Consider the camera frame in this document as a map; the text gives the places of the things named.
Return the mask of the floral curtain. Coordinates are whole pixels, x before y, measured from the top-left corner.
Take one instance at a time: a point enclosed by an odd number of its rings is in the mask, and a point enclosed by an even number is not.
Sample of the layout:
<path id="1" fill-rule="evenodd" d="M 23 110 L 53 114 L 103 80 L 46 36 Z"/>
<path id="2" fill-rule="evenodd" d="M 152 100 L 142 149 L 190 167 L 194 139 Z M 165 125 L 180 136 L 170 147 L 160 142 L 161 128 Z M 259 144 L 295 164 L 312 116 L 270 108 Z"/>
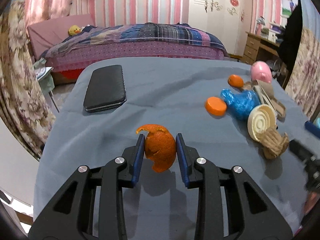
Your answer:
<path id="1" fill-rule="evenodd" d="M 23 1 L 15 1 L 1 14 L 1 119 L 23 148 L 40 160 L 55 115 L 29 54 Z"/>
<path id="2" fill-rule="evenodd" d="M 312 117 L 319 104 L 319 41 L 305 27 L 285 91 L 307 117 Z"/>

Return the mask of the black leather wallet case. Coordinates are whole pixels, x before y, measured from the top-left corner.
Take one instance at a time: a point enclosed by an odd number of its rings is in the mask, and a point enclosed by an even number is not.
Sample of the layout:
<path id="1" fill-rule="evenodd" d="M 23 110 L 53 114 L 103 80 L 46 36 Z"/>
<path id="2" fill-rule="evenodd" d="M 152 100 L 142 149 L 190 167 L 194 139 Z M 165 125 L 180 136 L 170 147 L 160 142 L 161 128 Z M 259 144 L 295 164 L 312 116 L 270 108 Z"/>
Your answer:
<path id="1" fill-rule="evenodd" d="M 83 104 L 86 112 L 114 109 L 125 101 L 126 90 L 121 65 L 106 66 L 93 71 Z"/>

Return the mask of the orange peel piece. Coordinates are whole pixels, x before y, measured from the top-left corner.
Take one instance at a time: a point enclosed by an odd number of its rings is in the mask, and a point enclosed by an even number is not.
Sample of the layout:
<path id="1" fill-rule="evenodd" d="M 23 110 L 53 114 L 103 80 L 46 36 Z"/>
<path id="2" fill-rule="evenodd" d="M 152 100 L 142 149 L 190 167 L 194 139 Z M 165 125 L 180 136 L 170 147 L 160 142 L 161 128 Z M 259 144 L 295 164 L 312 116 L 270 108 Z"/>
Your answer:
<path id="1" fill-rule="evenodd" d="M 173 165 L 176 159 L 176 141 L 169 130 L 158 124 L 146 124 L 136 129 L 148 132 L 145 139 L 145 156 L 153 162 L 152 169 L 162 173 Z"/>

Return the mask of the brown cardboard piece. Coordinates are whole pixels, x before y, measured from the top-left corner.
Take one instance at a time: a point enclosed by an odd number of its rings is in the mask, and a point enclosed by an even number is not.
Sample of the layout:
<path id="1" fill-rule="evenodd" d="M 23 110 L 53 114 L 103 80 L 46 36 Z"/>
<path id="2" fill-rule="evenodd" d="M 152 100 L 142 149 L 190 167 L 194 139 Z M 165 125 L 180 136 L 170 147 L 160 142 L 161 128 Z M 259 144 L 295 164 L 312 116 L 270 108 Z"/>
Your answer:
<path id="1" fill-rule="evenodd" d="M 286 108 L 274 96 L 273 86 L 272 86 L 271 83 L 266 83 L 266 82 L 263 82 L 263 81 L 260 81 L 260 80 L 248 81 L 248 82 L 244 83 L 244 86 L 242 88 L 240 88 L 240 90 L 241 91 L 243 91 L 243 90 L 252 90 L 252 91 L 254 91 L 253 90 L 253 86 L 254 85 L 260 85 L 264 89 L 264 91 L 266 92 L 268 97 L 271 99 L 272 105 L 274 106 L 274 108 L 276 109 L 276 111 L 278 113 L 277 119 L 280 120 L 280 121 L 284 121 L 285 117 L 286 117 Z"/>

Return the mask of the pink piggy bank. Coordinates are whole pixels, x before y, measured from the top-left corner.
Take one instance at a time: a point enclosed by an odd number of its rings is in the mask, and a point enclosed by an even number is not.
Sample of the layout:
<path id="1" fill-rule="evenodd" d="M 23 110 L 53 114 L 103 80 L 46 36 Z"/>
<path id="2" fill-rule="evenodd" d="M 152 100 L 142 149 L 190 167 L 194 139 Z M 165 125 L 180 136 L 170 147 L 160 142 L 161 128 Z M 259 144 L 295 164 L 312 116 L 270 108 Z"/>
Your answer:
<path id="1" fill-rule="evenodd" d="M 272 73 L 269 66 L 263 61 L 256 61 L 251 65 L 251 80 L 260 80 L 266 83 L 272 82 Z"/>

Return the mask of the yellow duck plush toy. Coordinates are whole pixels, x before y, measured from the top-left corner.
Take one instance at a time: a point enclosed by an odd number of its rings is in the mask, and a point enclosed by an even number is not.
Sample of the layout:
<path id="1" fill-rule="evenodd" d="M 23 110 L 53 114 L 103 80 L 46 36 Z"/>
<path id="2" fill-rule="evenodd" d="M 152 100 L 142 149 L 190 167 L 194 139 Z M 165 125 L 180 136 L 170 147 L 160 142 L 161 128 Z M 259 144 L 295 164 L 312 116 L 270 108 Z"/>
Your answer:
<path id="1" fill-rule="evenodd" d="M 74 35 L 79 34 L 81 32 L 82 32 L 82 29 L 77 25 L 73 25 L 68 29 L 69 36 L 74 36 Z"/>

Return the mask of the wooden desk with drawers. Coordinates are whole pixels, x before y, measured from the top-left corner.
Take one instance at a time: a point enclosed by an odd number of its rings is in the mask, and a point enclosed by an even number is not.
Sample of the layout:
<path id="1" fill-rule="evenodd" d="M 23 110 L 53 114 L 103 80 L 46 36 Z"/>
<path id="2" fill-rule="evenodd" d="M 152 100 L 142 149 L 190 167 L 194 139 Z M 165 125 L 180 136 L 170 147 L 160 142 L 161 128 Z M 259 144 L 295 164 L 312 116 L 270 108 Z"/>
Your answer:
<path id="1" fill-rule="evenodd" d="M 253 64 L 256 61 L 266 62 L 273 78 L 284 88 L 288 71 L 277 53 L 279 45 L 252 33 L 246 32 L 246 34 L 247 40 L 241 62 L 246 64 Z"/>

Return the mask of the orange bottle cap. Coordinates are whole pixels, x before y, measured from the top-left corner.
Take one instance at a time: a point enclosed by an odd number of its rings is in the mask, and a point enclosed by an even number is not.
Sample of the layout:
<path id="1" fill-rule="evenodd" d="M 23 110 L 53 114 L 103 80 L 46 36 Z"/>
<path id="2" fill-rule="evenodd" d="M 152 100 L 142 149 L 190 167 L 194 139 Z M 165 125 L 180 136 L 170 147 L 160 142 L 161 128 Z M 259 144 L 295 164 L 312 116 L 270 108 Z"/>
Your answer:
<path id="1" fill-rule="evenodd" d="M 226 103 L 218 97 L 210 97 L 204 104 L 205 109 L 208 113 L 215 116 L 223 116 L 227 111 Z"/>

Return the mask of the floral curtain left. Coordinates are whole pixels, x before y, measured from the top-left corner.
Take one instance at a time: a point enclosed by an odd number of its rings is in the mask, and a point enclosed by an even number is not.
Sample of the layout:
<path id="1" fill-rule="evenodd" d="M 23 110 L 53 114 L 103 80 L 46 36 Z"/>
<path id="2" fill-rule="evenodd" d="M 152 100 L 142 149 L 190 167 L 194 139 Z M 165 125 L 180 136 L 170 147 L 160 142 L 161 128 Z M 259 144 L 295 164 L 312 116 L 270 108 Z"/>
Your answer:
<path id="1" fill-rule="evenodd" d="M 15 1 L 1 14 L 1 119 L 23 148 L 40 160 L 55 115 L 29 54 L 23 1 Z"/>

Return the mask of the black hanging garment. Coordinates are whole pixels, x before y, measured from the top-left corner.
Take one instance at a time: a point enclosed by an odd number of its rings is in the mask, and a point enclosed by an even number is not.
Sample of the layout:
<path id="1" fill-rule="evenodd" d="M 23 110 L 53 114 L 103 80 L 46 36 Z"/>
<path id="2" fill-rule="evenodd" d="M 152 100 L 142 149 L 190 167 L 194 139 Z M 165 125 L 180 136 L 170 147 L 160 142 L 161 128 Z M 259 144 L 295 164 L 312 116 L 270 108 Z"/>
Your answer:
<path id="1" fill-rule="evenodd" d="M 283 63 L 286 64 L 286 68 L 291 74 L 302 36 L 303 27 L 303 15 L 301 0 L 298 0 L 298 4 L 295 7 L 293 13 L 287 20 L 287 25 L 283 34 L 283 41 L 281 42 L 277 53 Z"/>

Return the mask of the blue plastic bag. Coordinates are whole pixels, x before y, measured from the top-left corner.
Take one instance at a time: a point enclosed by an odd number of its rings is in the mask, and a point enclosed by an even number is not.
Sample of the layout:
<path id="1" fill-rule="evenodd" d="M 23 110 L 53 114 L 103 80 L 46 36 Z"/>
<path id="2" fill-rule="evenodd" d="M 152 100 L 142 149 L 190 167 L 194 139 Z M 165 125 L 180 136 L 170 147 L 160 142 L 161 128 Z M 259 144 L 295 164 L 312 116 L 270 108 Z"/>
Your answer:
<path id="1" fill-rule="evenodd" d="M 230 89 L 223 89 L 220 96 L 231 114 L 238 120 L 247 120 L 251 111 L 260 105 L 258 95 L 251 90 L 235 94 Z"/>

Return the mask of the small side table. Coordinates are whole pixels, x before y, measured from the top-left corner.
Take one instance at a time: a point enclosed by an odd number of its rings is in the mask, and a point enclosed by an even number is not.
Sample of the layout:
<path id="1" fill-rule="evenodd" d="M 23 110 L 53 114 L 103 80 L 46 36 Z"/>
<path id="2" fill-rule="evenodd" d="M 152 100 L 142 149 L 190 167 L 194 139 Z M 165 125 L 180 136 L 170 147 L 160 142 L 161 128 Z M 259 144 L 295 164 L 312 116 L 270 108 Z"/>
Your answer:
<path id="1" fill-rule="evenodd" d="M 53 106 L 55 107 L 57 113 L 60 112 L 58 105 L 53 96 L 53 89 L 55 88 L 54 80 L 52 77 L 52 71 L 54 67 L 46 66 L 47 60 L 45 58 L 40 58 L 33 64 L 33 68 L 35 70 L 37 81 L 40 85 L 42 93 L 44 95 L 49 95 Z"/>

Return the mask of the small orange tangerine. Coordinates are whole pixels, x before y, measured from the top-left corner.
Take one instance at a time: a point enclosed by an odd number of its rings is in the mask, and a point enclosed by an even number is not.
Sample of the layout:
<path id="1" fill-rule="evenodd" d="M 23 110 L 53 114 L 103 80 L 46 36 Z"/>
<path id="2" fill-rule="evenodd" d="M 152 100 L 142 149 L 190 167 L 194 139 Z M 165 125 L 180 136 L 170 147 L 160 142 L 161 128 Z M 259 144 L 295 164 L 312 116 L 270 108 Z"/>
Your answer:
<path id="1" fill-rule="evenodd" d="M 228 77 L 228 84 L 235 88 L 242 88 L 244 86 L 244 81 L 238 75 L 230 75 Z"/>

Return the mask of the bed with patchwork quilt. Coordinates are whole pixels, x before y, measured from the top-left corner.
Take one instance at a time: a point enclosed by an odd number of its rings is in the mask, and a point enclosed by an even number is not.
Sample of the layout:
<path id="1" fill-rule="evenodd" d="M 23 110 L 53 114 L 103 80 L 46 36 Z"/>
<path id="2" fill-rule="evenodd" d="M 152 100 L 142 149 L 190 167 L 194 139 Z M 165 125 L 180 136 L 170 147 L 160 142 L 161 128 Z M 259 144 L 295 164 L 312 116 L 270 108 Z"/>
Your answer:
<path id="1" fill-rule="evenodd" d="M 77 25 L 82 32 L 68 35 Z M 27 27 L 36 60 L 54 67 L 55 83 L 72 83 L 98 61 L 120 57 L 175 57 L 224 60 L 228 53 L 214 35 L 186 23 L 142 23 L 96 27 L 90 15 L 46 20 Z"/>

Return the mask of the white wardrobe with decals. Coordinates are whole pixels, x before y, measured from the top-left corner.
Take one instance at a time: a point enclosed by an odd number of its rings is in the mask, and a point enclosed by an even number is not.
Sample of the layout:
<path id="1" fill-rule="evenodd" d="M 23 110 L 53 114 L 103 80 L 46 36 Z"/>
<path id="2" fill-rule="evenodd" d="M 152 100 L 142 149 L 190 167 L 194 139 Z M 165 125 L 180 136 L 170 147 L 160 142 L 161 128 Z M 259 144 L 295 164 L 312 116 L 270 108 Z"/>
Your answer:
<path id="1" fill-rule="evenodd" d="M 244 54 L 253 0 L 189 0 L 188 24 L 216 36 L 227 53 Z"/>

